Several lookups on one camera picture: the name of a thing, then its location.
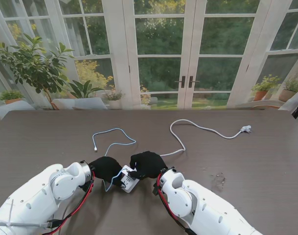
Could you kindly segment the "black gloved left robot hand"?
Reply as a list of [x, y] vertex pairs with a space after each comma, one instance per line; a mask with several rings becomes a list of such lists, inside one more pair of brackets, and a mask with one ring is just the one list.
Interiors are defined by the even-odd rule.
[[94, 172], [96, 178], [102, 179], [105, 182], [112, 183], [117, 187], [124, 187], [122, 179], [122, 166], [112, 157], [100, 157], [91, 163], [89, 167]]

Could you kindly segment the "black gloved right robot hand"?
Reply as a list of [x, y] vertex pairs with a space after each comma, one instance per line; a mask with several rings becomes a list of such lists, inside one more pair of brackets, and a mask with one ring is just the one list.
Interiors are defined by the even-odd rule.
[[163, 169], [167, 169], [167, 166], [160, 155], [145, 151], [131, 156], [130, 168], [134, 170], [128, 173], [130, 177], [143, 180], [157, 178]]

